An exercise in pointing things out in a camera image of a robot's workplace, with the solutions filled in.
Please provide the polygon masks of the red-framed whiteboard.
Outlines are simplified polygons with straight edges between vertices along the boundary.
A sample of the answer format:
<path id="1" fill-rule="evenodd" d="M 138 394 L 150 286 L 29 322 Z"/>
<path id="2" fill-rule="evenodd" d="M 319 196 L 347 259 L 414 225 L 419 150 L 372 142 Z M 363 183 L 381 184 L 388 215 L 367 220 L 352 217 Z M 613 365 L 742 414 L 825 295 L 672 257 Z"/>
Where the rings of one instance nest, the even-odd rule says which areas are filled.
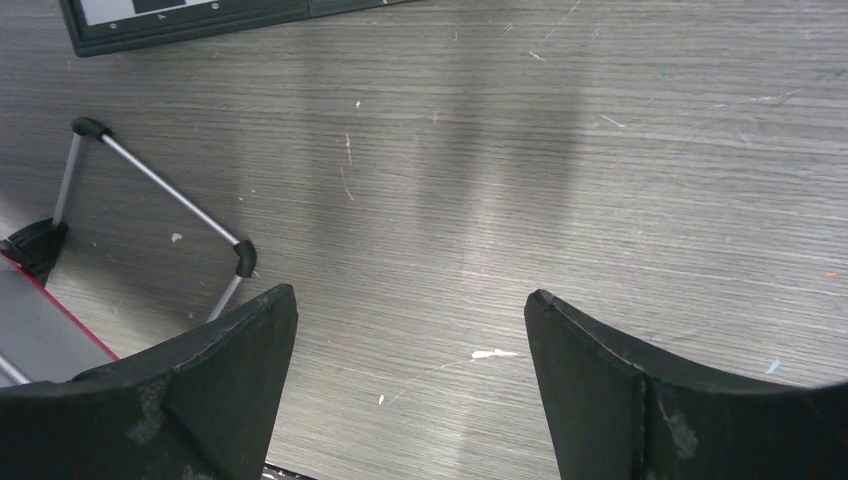
<path id="1" fill-rule="evenodd" d="M 65 382 L 118 359 L 22 268 L 1 258 L 1 386 Z"/>

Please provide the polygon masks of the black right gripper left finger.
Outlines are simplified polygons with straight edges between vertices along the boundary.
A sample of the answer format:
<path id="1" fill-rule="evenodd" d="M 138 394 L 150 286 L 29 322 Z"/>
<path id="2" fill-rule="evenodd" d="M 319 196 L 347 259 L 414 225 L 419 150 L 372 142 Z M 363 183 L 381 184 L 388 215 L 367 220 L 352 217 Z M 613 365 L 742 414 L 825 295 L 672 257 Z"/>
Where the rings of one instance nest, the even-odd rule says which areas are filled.
<path id="1" fill-rule="evenodd" d="M 277 285 L 64 382 L 1 392 L 5 479 L 258 479 L 297 332 Z"/>

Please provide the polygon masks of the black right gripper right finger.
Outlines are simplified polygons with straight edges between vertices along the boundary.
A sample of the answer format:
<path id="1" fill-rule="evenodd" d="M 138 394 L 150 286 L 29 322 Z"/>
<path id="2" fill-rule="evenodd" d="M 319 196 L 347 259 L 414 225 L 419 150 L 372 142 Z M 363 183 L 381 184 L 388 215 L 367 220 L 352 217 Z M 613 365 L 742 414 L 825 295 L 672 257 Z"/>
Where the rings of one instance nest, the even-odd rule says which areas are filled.
<path id="1" fill-rule="evenodd" d="M 564 479 L 843 479 L 847 387 L 702 365 L 538 290 L 524 308 Z"/>

